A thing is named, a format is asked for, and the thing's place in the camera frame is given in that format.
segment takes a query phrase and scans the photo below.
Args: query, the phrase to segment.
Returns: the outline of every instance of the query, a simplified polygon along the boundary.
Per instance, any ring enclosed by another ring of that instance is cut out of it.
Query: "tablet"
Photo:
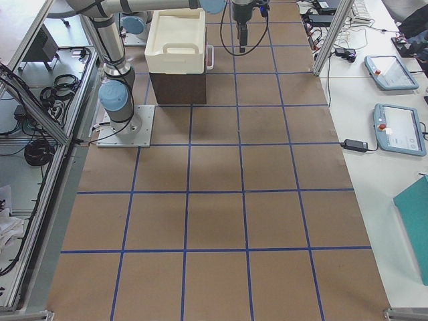
[[[369,74],[382,90],[413,90],[417,81],[397,56],[366,56]]]
[[[376,138],[383,150],[416,156],[427,154],[416,109],[377,104],[373,116]]]

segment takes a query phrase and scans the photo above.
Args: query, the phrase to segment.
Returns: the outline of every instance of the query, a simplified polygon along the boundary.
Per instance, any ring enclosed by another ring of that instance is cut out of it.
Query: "white desk surface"
[[[423,99],[427,95],[424,91],[428,88],[428,79],[424,74],[415,77],[420,90],[394,96],[380,91],[369,78],[330,79],[330,111],[340,141],[364,140],[370,148],[375,148],[372,111],[378,102],[414,107],[421,121],[428,122],[428,105]],[[326,79],[322,79],[325,92],[326,83]],[[428,173],[428,156],[344,150],[344,157],[390,305],[428,307],[428,287],[422,284],[399,212],[393,204],[394,196],[420,178],[418,173]]]
[[[0,60],[15,69],[54,0],[0,0]]]
[[[393,19],[389,15],[387,9],[383,5],[382,0],[366,0],[366,8],[371,13],[374,19],[373,27],[391,31],[398,31]],[[368,27],[353,27],[349,30],[350,33],[350,48],[360,48],[366,44],[364,30],[367,35],[367,46],[356,51],[356,60],[354,63],[349,63],[344,59],[336,56],[331,57],[330,77],[331,78],[369,78],[370,75],[364,65],[364,58],[373,55],[395,55],[399,53],[395,49],[391,38],[395,36],[393,32],[381,32],[379,30]],[[411,72],[421,70],[421,67],[413,58],[403,59],[407,69]],[[324,65],[320,77],[326,77],[328,71],[328,62]]]

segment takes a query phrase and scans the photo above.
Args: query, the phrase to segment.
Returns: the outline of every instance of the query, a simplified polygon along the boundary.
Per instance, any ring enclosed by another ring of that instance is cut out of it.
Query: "container handle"
[[[199,48],[197,45],[195,45],[194,43],[182,43],[182,42],[178,42],[178,43],[174,43],[174,42],[170,42],[170,43],[166,43],[163,45],[163,53],[167,54],[168,53],[168,49],[170,48],[185,48],[185,49],[193,49],[195,50],[195,54],[199,55]]]
[[[211,65],[207,65],[207,70],[212,70],[214,68],[214,46],[207,45],[208,50],[211,50]]]

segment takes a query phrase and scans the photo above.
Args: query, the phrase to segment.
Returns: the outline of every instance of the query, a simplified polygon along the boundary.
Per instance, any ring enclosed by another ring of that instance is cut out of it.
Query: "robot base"
[[[154,105],[136,105],[135,113],[137,113],[141,120],[141,129],[136,134],[114,135],[102,140],[96,144],[99,147],[149,147],[150,139],[152,136],[152,126],[154,118]],[[109,122],[110,117],[105,113],[103,122]],[[99,138],[107,137],[113,134],[114,131],[110,126],[101,127]]]

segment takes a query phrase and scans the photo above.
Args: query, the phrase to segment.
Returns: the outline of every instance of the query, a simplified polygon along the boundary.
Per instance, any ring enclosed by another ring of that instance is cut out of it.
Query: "plastic bin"
[[[394,198],[406,227],[422,282],[428,286],[428,177],[424,176]]]
[[[205,71],[205,11],[155,11],[145,55],[150,73],[202,74]]]

